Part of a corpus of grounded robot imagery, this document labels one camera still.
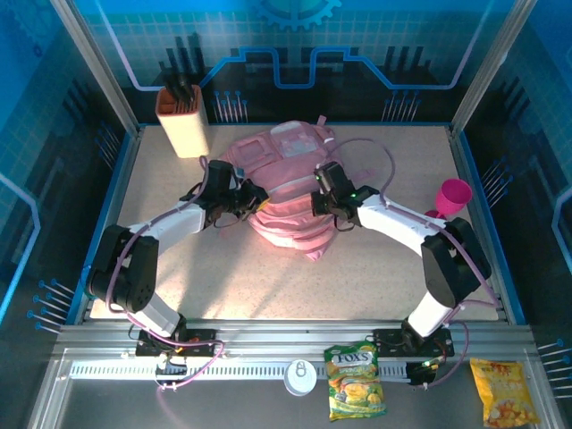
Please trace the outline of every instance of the round white lid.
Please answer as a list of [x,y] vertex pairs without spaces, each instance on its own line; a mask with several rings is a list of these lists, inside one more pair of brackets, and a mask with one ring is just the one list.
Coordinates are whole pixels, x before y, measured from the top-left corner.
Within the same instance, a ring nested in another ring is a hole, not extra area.
[[284,384],[296,396],[310,393],[314,389],[317,374],[314,366],[306,360],[295,360],[286,369]]

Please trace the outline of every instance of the beige tabletop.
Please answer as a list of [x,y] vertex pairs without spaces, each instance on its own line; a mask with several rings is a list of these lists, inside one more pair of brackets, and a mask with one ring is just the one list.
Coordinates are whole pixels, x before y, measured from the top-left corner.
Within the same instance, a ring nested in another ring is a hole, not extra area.
[[[209,158],[235,140],[269,126],[212,126]],[[387,196],[420,213],[434,208],[442,182],[457,177],[443,127],[338,125],[336,139],[367,137],[383,142],[397,163]],[[341,149],[346,171],[375,169],[357,185],[380,187],[390,171],[387,155],[371,143]],[[119,224],[151,219],[171,208],[202,178],[195,159],[178,158],[163,129],[147,127],[123,202]],[[468,219],[463,210],[461,217]],[[157,269],[157,293],[187,318],[402,319],[425,294],[421,258],[379,232],[356,228],[339,234],[317,262],[276,248],[247,223],[188,236],[165,251]],[[486,299],[483,290],[471,298]],[[94,318],[108,317],[96,301]],[[494,310],[469,308],[462,316],[496,320]]]

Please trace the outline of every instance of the chip bag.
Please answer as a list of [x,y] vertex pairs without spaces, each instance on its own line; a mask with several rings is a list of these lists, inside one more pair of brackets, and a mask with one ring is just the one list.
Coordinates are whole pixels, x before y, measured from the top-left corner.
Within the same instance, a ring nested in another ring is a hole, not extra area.
[[324,352],[324,357],[330,390],[330,421],[385,414],[374,344],[361,341],[351,346],[333,346]]
[[522,364],[472,358],[471,370],[484,404],[484,426],[516,427],[540,423]]

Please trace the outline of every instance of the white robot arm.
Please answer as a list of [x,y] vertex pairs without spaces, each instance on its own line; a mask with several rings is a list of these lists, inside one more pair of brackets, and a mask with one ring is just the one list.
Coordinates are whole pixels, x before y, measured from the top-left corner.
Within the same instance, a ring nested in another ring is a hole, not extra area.
[[480,285],[465,258],[442,231],[461,244],[485,279],[490,277],[491,267],[467,221],[429,218],[380,196],[376,189],[355,189],[335,162],[316,169],[315,176],[321,191],[312,194],[314,215],[333,214],[378,231],[422,257],[427,292],[403,321],[401,335],[408,349],[419,349]]
[[[215,224],[222,213],[246,219],[268,199],[262,188],[245,180],[231,164],[214,160],[207,168],[198,197],[193,195],[197,185],[171,210],[147,223],[107,227],[88,277],[91,295],[121,307],[152,332],[177,341],[185,341],[186,320],[155,293],[158,257],[189,234]],[[112,282],[118,264],[121,268]]]

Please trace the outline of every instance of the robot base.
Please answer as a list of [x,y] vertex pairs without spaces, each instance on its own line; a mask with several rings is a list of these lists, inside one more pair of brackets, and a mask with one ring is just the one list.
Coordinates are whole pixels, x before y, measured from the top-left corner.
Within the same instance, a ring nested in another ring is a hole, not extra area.
[[417,349],[410,349],[403,341],[402,329],[376,329],[372,343],[377,346],[379,358],[437,358],[443,354],[455,356],[453,341],[448,329],[438,329],[425,339]]
[[[214,340],[216,337],[215,329],[188,329],[184,332],[184,338],[178,338],[180,342],[208,341]],[[177,348],[165,344],[160,340],[152,337],[145,331],[139,331],[137,347],[135,348],[135,356],[152,357],[160,356],[161,353],[167,352],[177,357],[195,357],[195,358],[211,358],[215,355],[215,346],[196,346],[186,347],[177,352]]]

